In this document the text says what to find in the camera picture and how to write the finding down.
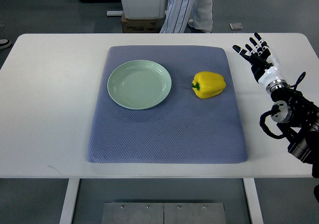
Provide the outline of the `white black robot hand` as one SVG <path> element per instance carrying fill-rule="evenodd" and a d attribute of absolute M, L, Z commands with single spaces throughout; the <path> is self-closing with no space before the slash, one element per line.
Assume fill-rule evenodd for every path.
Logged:
<path fill-rule="evenodd" d="M 281 64 L 275 52 L 258 33 L 255 32 L 254 36 L 249 38 L 251 45 L 246 44 L 245 48 L 233 45 L 232 48 L 250 63 L 257 83 L 267 87 L 275 80 L 283 80 Z"/>

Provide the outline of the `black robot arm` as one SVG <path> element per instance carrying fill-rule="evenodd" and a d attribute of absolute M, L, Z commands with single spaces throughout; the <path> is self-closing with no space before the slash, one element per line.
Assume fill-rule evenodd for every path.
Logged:
<path fill-rule="evenodd" d="M 297 90 L 303 72 L 292 86 L 277 80 L 270 84 L 274 104 L 261 115 L 260 127 L 274 139 L 286 138 L 288 152 L 303 163 L 311 164 L 312 176 L 319 177 L 319 108 Z"/>

